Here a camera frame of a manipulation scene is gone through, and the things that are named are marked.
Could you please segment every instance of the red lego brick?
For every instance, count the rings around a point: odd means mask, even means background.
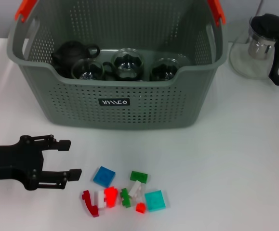
[[[116,200],[118,196],[118,189],[115,187],[110,187],[104,190],[106,203],[108,208],[112,208],[116,205]]]
[[[99,216],[98,208],[96,205],[91,204],[91,198],[90,198],[90,193],[89,190],[86,190],[83,192],[83,195],[81,196],[83,200],[85,200],[86,206],[91,213],[91,215],[96,218]]]
[[[138,203],[136,206],[136,211],[140,213],[145,213],[146,205],[144,203]]]

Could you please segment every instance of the black teapot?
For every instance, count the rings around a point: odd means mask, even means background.
[[[100,54],[100,48],[96,44],[83,45],[78,41],[64,43],[56,52],[52,53],[55,69],[60,67],[70,72],[72,66],[80,59],[96,58]]]

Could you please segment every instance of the green lego brick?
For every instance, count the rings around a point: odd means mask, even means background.
[[[131,207],[131,202],[130,202],[130,198],[129,198],[129,193],[127,191],[126,188],[121,189],[122,192],[120,192],[120,197],[122,200],[122,205],[126,208]]]
[[[148,180],[148,174],[132,171],[130,180],[133,180],[133,181],[138,180],[138,181],[142,182],[143,184],[146,184],[147,180]]]

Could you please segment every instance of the teapot lid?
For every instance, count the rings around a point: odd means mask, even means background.
[[[256,16],[251,21],[253,31],[259,36],[267,39],[279,39],[279,17],[266,13],[262,16]]]

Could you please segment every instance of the glass teapot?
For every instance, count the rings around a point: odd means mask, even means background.
[[[279,86],[279,17],[266,13],[251,18],[248,34],[245,44],[231,47],[232,67],[244,77],[270,78]]]

